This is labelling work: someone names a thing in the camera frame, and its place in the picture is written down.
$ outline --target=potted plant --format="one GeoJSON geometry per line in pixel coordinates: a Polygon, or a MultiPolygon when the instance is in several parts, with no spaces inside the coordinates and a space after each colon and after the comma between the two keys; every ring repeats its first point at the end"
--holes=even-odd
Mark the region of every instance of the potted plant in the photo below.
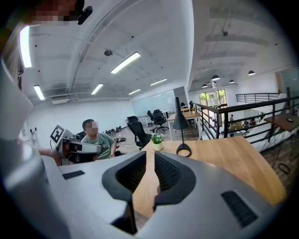
{"type": "Polygon", "coordinates": [[[163,148],[162,142],[164,141],[164,135],[153,133],[151,134],[151,141],[153,142],[153,150],[159,151],[163,148]]]}

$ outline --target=small plant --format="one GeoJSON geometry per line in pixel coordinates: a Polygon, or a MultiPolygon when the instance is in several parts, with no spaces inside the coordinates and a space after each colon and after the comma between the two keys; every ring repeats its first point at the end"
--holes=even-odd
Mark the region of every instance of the small plant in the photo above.
{"type": "Polygon", "coordinates": [[[151,140],[153,141],[154,144],[159,144],[164,141],[164,135],[153,133],[151,134],[151,140]]]}

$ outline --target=green t-shirt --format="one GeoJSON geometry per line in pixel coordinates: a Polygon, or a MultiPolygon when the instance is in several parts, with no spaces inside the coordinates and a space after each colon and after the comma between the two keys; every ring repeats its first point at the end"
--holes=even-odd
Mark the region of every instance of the green t-shirt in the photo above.
{"type": "Polygon", "coordinates": [[[84,144],[96,144],[103,146],[103,152],[101,154],[98,154],[98,159],[108,159],[110,158],[111,154],[111,145],[114,143],[114,139],[112,139],[108,134],[106,133],[98,133],[98,140],[97,141],[91,141],[87,135],[81,140],[81,143],[84,144]]]}

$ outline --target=lamp base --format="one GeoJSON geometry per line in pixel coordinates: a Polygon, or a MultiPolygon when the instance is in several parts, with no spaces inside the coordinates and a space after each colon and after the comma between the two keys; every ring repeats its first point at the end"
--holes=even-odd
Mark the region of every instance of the lamp base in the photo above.
{"type": "Polygon", "coordinates": [[[187,151],[189,152],[189,154],[188,154],[187,156],[185,156],[185,157],[189,157],[189,156],[192,154],[190,147],[189,147],[188,145],[184,144],[184,143],[182,143],[182,144],[177,148],[177,154],[178,154],[179,151],[181,151],[181,150],[187,150],[187,151]]]}

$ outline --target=desk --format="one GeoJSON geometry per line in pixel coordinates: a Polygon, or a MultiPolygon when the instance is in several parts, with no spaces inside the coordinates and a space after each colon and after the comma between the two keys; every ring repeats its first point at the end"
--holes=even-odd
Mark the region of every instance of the desk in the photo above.
{"type": "Polygon", "coordinates": [[[166,118],[168,119],[168,112],[170,112],[171,110],[165,110],[165,111],[162,111],[162,113],[166,113],[166,118]]]}
{"type": "MultiPolygon", "coordinates": [[[[175,154],[181,143],[165,141],[161,152],[175,154]]],[[[192,150],[189,158],[226,169],[259,192],[271,205],[286,198],[285,189],[271,166],[242,136],[185,143],[192,150]]],[[[159,180],[155,174],[155,151],[151,142],[142,151],[146,151],[146,172],[133,194],[133,205],[135,211],[150,217],[159,180]]],[[[186,151],[182,150],[179,154],[184,156],[186,151]]]]}
{"type": "MultiPolygon", "coordinates": [[[[192,120],[192,119],[197,119],[200,117],[200,114],[199,113],[195,113],[193,114],[191,111],[188,111],[188,112],[183,112],[183,115],[184,117],[187,119],[187,120],[192,120]]],[[[176,117],[176,114],[172,114],[168,119],[167,119],[167,122],[168,122],[168,128],[169,128],[169,132],[170,132],[170,138],[171,140],[172,139],[172,132],[171,132],[171,127],[170,127],[170,121],[174,121],[174,118],[176,117]]]]}
{"type": "Polygon", "coordinates": [[[142,117],[138,117],[139,119],[145,119],[145,122],[146,122],[146,126],[148,127],[148,115],[147,116],[142,116],[142,117]]]}
{"type": "Polygon", "coordinates": [[[190,108],[181,109],[181,112],[190,111],[190,108]]]}

